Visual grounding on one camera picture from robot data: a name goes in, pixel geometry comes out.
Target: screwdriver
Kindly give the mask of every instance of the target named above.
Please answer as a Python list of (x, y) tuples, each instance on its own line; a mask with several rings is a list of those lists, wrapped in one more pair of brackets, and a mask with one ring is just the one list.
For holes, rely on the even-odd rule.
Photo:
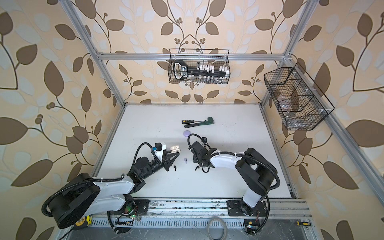
[(194, 123), (194, 122), (204, 122), (204, 121), (195, 121), (195, 120), (183, 120), (182, 124)]

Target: aluminum frame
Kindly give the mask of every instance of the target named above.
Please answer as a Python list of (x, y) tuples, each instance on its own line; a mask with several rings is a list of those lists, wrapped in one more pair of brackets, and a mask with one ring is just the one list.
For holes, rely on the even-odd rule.
[(68, 15), (68, 18), (71, 20), (80, 38), (82, 39), (85, 47), (87, 48), (97, 68), (101, 71), (101, 74), (103, 75), (106, 81), (106, 84), (111, 89), (113, 95), (116, 97), (116, 100), (119, 103), (119, 105), (123, 107), (125, 105), (124, 98), (121, 96), (118, 87), (113, 81), (112, 76), (110, 75), (107, 67), (103, 63), (103, 60), (99, 59), (98, 56), (96, 55), (96, 52), (97, 52), (96, 48), (93, 45), (93, 42), (89, 37), (87, 30), (85, 29), (81, 20), (79, 19), (79, 16), (75, 11), (72, 5), (72, 2), (70, 0), (60, 0), (60, 3), (65, 13)]

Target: brown leaf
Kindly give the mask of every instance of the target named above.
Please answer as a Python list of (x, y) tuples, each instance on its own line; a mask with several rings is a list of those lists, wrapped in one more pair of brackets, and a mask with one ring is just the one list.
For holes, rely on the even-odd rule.
[(347, 131), (361, 147), (377, 147), (384, 144), (384, 125), (367, 119), (351, 123)]
[(235, 99), (234, 104), (244, 104), (245, 102), (240, 99)]
[(168, 71), (169, 63), (167, 62), (157, 62), (157, 64), (164, 70)]
[(255, 20), (255, 25), (259, 30), (266, 31), (273, 28), (273, 21), (268, 18)]
[(331, 73), (326, 63), (320, 67), (319, 71), (314, 78), (315, 84), (313, 87), (319, 93), (320, 96), (323, 96), (324, 93), (328, 90), (329, 85), (331, 84)]
[(81, 95), (81, 107), (83, 108), (84, 112), (89, 111), (89, 109), (91, 108), (91, 104), (92, 104), (91, 92), (86, 86), (83, 90), (83, 94)]
[(147, 94), (147, 92), (144, 92), (144, 91), (134, 91), (133, 94), (135, 94), (136, 96), (143, 96), (143, 95)]
[(256, 69), (256, 75), (261, 73), (264, 70), (264, 64), (261, 64), (257, 69)]
[(141, 101), (140, 103), (142, 103), (142, 104), (152, 104), (150, 99), (145, 99), (145, 100)]
[(67, 24), (58, 24), (55, 26), (56, 31), (67, 40), (74, 40), (76, 35), (70, 26)]
[(105, 23), (105, 25), (111, 31), (120, 31), (124, 27), (124, 21), (119, 19), (110, 19)]
[(243, 95), (243, 96), (249, 96), (251, 94), (251, 91), (245, 90), (245, 91), (240, 91), (238, 94)]
[(304, 41), (312, 41), (317, 35), (319, 35), (321, 27), (319, 25), (310, 26), (304, 34)]
[(331, 234), (329, 234), (326, 230), (320, 229), (321, 234), (323, 235), (324, 240), (335, 240)]
[(344, 67), (351, 66), (355, 58), (353, 51), (343, 46), (336, 47), (336, 56), (337, 60), (339, 60), (339, 63)]
[(212, 63), (213, 67), (215, 69), (218, 69), (220, 68), (220, 66), (224, 66), (225, 65), (225, 62), (224, 61), (214, 61), (214, 63)]
[(93, 76), (93, 62), (92, 62), (92, 59), (88, 58), (87, 59), (87, 65), (88, 65), (88, 70), (89, 70), (89, 73)]
[(288, 130), (286, 129), (286, 127), (284, 126), (283, 123), (281, 124), (281, 129), (283, 130), (284, 136), (288, 137), (288, 135), (289, 135)]
[(299, 172), (300, 172), (300, 175), (303, 177), (304, 181), (311, 184), (310, 176), (308, 175), (307, 170), (302, 164), (299, 165)]
[(81, 143), (86, 143), (88, 142), (88, 131), (83, 128), (83, 127), (73, 127), (73, 135), (81, 142)]
[(306, 138), (307, 131), (306, 130), (296, 130), (293, 134), (293, 142), (296, 145), (299, 145), (302, 140)]
[(340, 240), (353, 240), (351, 227), (347, 220), (341, 220), (336, 225), (336, 233)]
[(246, 86), (250, 86), (251, 85), (251, 82), (248, 81), (248, 80), (241, 80), (241, 83), (246, 85)]
[(168, 6), (163, 0), (151, 0), (152, 8), (161, 17), (168, 15)]
[(66, 137), (65, 143), (67, 144), (68, 150), (73, 154), (79, 154), (83, 150), (83, 144), (75, 137)]
[(37, 238), (36, 240), (48, 240), (53, 232), (53, 229), (55, 227), (50, 227), (48, 229), (46, 229), (45, 231), (43, 231)]
[(77, 57), (73, 61), (73, 72), (76, 73), (76, 72), (80, 71), (82, 66), (83, 66), (83, 57)]
[(286, 0), (283, 6), (283, 15), (290, 18), (297, 13), (303, 4), (303, 0)]
[(16, 52), (16, 58), (19, 63), (23, 65), (28, 65), (32, 63), (37, 55), (37, 45), (29, 45), (22, 48), (19, 48)]
[(59, 96), (64, 90), (64, 80), (55, 64), (50, 61), (44, 71), (44, 82), (48, 90), (55, 95)]
[(111, 91), (110, 91), (109, 88), (106, 88), (106, 89), (103, 91), (103, 94), (104, 94), (104, 96), (105, 96), (106, 98), (110, 98), (111, 95), (112, 95), (112, 93), (111, 93)]
[(55, 4), (57, 4), (59, 2), (59, 0), (47, 0), (47, 3), (49, 4), (49, 5), (55, 5)]
[(179, 96), (177, 95), (177, 93), (173, 92), (173, 91), (168, 91), (166, 90), (166, 95), (170, 98), (179, 98)]
[(88, 25), (84, 25), (84, 27), (85, 27), (85, 30), (87, 30), (89, 37), (92, 38), (91, 30), (89, 29)]
[(7, 12), (0, 14), (0, 33), (1, 35), (6, 35), (10, 33), (13, 29), (13, 21), (11, 16)]
[(78, 162), (75, 166), (73, 166), (73, 168), (72, 168), (72, 170), (68, 176), (67, 182), (70, 182), (75, 177), (77, 177), (77, 175), (79, 175), (80, 170), (81, 170), (81, 163)]
[(30, 240), (36, 232), (36, 221), (25, 217), (20, 223), (16, 233), (16, 240)]
[(87, 18), (94, 19), (96, 17), (96, 8), (92, 0), (75, 0), (74, 2)]
[(372, 26), (373, 23), (371, 17), (368, 14), (363, 13), (358, 22), (358, 32), (362, 36), (367, 37), (372, 31)]
[(211, 35), (218, 35), (217, 26), (216, 26), (216, 24), (214, 24), (212, 22), (206, 23), (205, 30), (207, 31), (207, 33), (209, 33)]
[(25, 187), (34, 184), (45, 177), (52, 169), (53, 162), (48, 159), (35, 162), (25, 169), (11, 184), (14, 187)]
[(141, 83), (142, 83), (141, 80), (136, 80), (136, 81), (133, 82), (133, 85), (134, 85), (134, 86), (140, 86)]
[(299, 95), (297, 94), (296, 89), (292, 93), (292, 96), (290, 98), (290, 102), (291, 102), (291, 109), (292, 109), (292, 111), (293, 112), (299, 111), (300, 98), (299, 98)]
[(213, 49), (209, 52), (210, 54), (218, 54), (218, 48)]
[(289, 31), (289, 37), (292, 36), (293, 31), (295, 30), (295, 27), (296, 27), (296, 24), (293, 24), (292, 27), (291, 27), (291, 30)]
[(194, 97), (195, 97), (195, 100), (196, 100), (198, 103), (202, 103), (202, 102), (204, 101), (204, 98), (203, 98), (203, 96), (201, 96), (201, 95), (197, 95), (197, 94), (195, 94)]
[(358, 189), (359, 187), (351, 176), (334, 162), (325, 162), (324, 171), (332, 182), (345, 189)]
[(226, 0), (214, 0), (209, 6), (209, 13), (212, 17), (219, 16), (225, 7)]
[(123, 67), (123, 65), (119, 64), (119, 69), (122, 73), (124, 73), (124, 75), (128, 75), (128, 71), (125, 69), (125, 67)]
[(266, 54), (265, 50), (258, 50), (256, 52), (253, 52), (254, 54)]
[(298, 146), (297, 151), (300, 153), (300, 155), (308, 155), (311, 152), (312, 149), (312, 138), (305, 138)]
[(167, 36), (170, 35), (173, 32), (173, 23), (164, 23), (161, 27), (160, 34)]
[(27, 126), (13, 118), (0, 118), (0, 145), (20, 140), (28, 131)]
[(95, 129), (93, 130), (93, 134), (95, 134), (95, 136), (99, 135), (100, 130), (101, 130), (101, 120), (97, 122)]
[(303, 73), (305, 73), (305, 62), (304, 62), (303, 59), (301, 59), (301, 58), (298, 58), (298, 59), (297, 59), (297, 66), (299, 67), (299, 69), (300, 69)]
[(207, 98), (214, 98), (218, 95), (219, 92), (219, 90), (210, 91), (209, 93), (207, 93)]
[(321, 6), (327, 6), (328, 4), (329, 4), (329, 0), (320, 0), (319, 1), (319, 4), (321, 5)]
[(182, 96), (181, 101), (183, 103), (187, 103), (190, 99), (191, 99), (191, 95), (187, 94), (187, 95)]

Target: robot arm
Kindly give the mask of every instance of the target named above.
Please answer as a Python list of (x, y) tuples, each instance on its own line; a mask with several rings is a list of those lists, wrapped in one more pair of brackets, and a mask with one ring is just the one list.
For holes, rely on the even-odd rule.
[[(191, 145), (189, 142), (191, 136), (200, 138), (209, 149), (197, 141)], [(210, 148), (205, 137), (196, 134), (188, 136), (187, 141), (194, 155), (193, 162), (198, 163), (202, 168), (208, 167), (209, 170), (212, 167), (227, 167), (236, 169), (240, 173), (248, 185), (248, 189), (241, 201), (242, 212), (248, 216), (255, 213), (257, 202), (263, 200), (269, 190), (280, 185), (276, 168), (253, 148), (248, 148), (245, 152), (240, 153), (220, 152), (215, 148)], [(255, 164), (257, 164), (257, 167), (254, 170), (251, 166)], [(276, 179), (276, 184), (271, 186), (274, 179)]]
[(131, 216), (135, 202), (130, 194), (142, 188), (144, 179), (161, 168), (169, 171), (180, 154), (178, 146), (167, 151), (165, 143), (156, 143), (154, 148), (145, 144), (151, 148), (154, 157), (151, 162), (146, 157), (140, 157), (137, 161), (134, 159), (129, 173), (115, 179), (97, 179), (81, 173), (44, 202), (42, 213), (53, 217), (59, 228), (67, 228), (83, 216), (99, 212), (121, 211)]

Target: black cable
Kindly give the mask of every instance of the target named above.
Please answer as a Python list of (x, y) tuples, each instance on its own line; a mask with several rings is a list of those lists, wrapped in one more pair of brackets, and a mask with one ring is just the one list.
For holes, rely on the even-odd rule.
[(124, 174), (121, 175), (121, 177), (119, 178), (105, 178), (105, 179), (88, 179), (88, 180), (84, 180), (82, 182), (78, 182), (78, 183), (75, 183), (75, 184), (72, 184), (72, 185), (69, 185), (67, 187), (63, 187), (61, 188), (59, 191), (55, 192), (54, 194), (52, 194), (42, 205), (41, 207), (41, 212), (47, 216), (47, 217), (53, 217), (52, 213), (49, 212), (47, 210), (47, 206), (48, 204), (57, 196), (59, 196), (62, 192), (65, 192), (73, 187), (77, 187), (77, 186), (80, 186), (80, 185), (85, 185), (85, 184), (88, 184), (88, 183), (94, 183), (94, 182), (117, 182), (117, 181), (121, 181), (123, 180), (124, 178)]
[(260, 225), (260, 227), (258, 229), (256, 229), (256, 231), (253, 232), (253, 234), (247, 233), (248, 235), (256, 235), (256, 233), (258, 233), (263, 228), (263, 226), (265, 225), (265, 223), (266, 223), (266, 221), (268, 219), (269, 211), (270, 211), (271, 208), (270, 208), (270, 203), (269, 203), (268, 195), (266, 195), (265, 198), (266, 198), (266, 201), (267, 201), (267, 204), (268, 204), (265, 219), (264, 219), (263, 223)]
[(66, 234), (64, 234), (64, 236), (62, 236), (59, 240), (62, 240), (63, 238), (65, 238), (72, 230), (73, 228), (71, 228), (71, 230), (69, 230)]
[[(207, 146), (209, 147), (209, 149), (211, 149), (211, 147), (210, 147), (209, 144), (206, 143), (206, 142), (203, 140), (203, 138), (200, 137), (199, 135), (194, 134), (194, 133), (189, 134), (189, 135), (188, 135), (188, 138), (187, 138), (187, 143), (188, 143), (188, 146), (189, 146), (190, 151), (192, 152), (193, 156), (194, 156), (194, 157), (196, 158), (196, 160), (197, 160), (197, 155), (196, 155), (197, 153), (196, 153), (196, 151), (192, 148), (191, 143), (189, 142), (189, 139), (190, 139), (191, 136), (196, 136), (196, 137), (198, 137), (198, 138), (199, 138), (205, 145), (207, 145)], [(208, 167), (208, 170), (207, 170), (207, 171), (204, 171), (204, 168), (203, 168), (203, 166), (201, 165), (201, 163), (199, 163), (199, 162), (197, 161), (197, 164), (201, 167), (201, 170), (203, 170), (204, 173), (209, 172), (210, 167)]]
[(140, 148), (141, 148), (142, 146), (144, 146), (144, 145), (148, 145), (148, 146), (150, 147), (151, 151), (153, 150), (152, 146), (151, 146), (149, 143), (147, 143), (147, 142), (143, 142), (142, 144), (140, 144), (140, 146), (139, 146), (138, 149), (136, 150), (135, 157), (133, 158), (132, 166), (131, 166), (131, 169), (130, 169), (129, 171), (132, 170), (132, 167), (133, 167), (133, 165), (134, 165), (135, 162), (136, 162), (137, 154), (139, 153)]

